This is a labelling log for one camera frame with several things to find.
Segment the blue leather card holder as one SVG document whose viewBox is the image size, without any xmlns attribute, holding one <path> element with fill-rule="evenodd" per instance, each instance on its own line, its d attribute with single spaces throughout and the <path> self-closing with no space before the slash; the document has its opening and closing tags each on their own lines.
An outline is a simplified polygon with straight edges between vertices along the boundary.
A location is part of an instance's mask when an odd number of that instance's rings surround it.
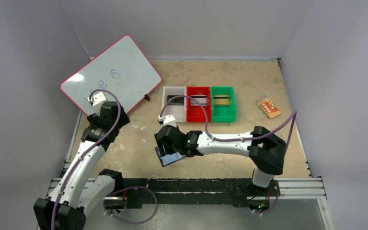
<svg viewBox="0 0 368 230">
<path fill-rule="evenodd" d="M 170 164 L 173 164 L 173 163 L 185 158 L 184 155 L 181 155 L 177 152 L 174 153 L 174 154 L 168 154 L 168 155 L 165 155 L 165 156 L 161 156 L 161 153 L 160 153 L 158 147 L 155 147 L 155 151 L 156 151 L 156 154 L 158 156 L 158 159 L 159 159 L 162 167 L 166 167 Z"/>
</svg>

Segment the white plastic bin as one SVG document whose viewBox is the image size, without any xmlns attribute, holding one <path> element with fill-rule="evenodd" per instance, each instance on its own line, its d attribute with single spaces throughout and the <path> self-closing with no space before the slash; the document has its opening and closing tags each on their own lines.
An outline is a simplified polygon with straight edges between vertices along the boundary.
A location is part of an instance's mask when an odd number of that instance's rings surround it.
<svg viewBox="0 0 368 230">
<path fill-rule="evenodd" d="M 167 95 L 186 95 L 185 86 L 164 86 L 162 92 L 161 108 L 167 103 Z M 177 122 L 186 122 L 187 102 L 184 105 L 167 105 L 163 115 L 173 115 Z"/>
</svg>

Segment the red plastic bin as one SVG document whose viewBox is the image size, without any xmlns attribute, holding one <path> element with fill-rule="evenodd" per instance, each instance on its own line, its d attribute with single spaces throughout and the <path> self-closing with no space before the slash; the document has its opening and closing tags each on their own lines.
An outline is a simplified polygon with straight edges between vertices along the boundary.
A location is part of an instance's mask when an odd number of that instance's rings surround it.
<svg viewBox="0 0 368 230">
<path fill-rule="evenodd" d="M 191 95 L 206 95 L 208 97 L 208 105 L 202 106 L 207 114 L 208 121 L 211 121 L 211 94 L 209 87 L 197 87 L 197 86 L 187 86 L 187 96 Z M 187 100 L 187 109 L 186 109 L 186 121 L 187 122 L 205 122 L 205 115 L 200 106 L 191 106 L 190 99 Z"/>
</svg>

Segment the green plastic bin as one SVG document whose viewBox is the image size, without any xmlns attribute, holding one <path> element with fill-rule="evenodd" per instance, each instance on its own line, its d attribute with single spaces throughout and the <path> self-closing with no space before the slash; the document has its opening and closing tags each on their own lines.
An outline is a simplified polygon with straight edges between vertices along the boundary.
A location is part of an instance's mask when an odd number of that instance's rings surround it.
<svg viewBox="0 0 368 230">
<path fill-rule="evenodd" d="M 235 122 L 237 117 L 237 105 L 234 89 L 231 86 L 211 86 L 212 97 L 211 121 L 212 122 Z M 226 102 L 217 104 L 216 98 L 227 98 Z"/>
</svg>

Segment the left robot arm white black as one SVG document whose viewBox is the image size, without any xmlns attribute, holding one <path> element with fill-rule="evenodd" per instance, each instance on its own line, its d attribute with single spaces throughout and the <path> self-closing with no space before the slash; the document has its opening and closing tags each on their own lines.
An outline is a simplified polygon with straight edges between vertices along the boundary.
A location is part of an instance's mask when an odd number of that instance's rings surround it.
<svg viewBox="0 0 368 230">
<path fill-rule="evenodd" d="M 103 170 L 95 184 L 85 188 L 89 176 L 119 130 L 130 122 L 119 102 L 104 102 L 99 112 L 87 117 L 77 154 L 57 186 L 34 204 L 41 230 L 81 230 L 88 214 L 108 193 L 118 196 L 124 183 L 120 172 Z"/>
</svg>

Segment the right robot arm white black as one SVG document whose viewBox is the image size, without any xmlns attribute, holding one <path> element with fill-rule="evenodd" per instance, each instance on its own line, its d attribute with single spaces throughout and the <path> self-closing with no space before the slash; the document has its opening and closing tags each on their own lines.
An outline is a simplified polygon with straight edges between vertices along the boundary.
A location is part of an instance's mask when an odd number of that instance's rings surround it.
<svg viewBox="0 0 368 230">
<path fill-rule="evenodd" d="M 163 126 L 155 134 L 160 157 L 178 153 L 185 157 L 210 154 L 239 155 L 250 158 L 256 169 L 250 189 L 256 195 L 268 190 L 275 175 L 281 175 L 288 142 L 263 126 L 240 134 L 210 134 L 199 130 L 183 133 L 178 127 Z"/>
</svg>

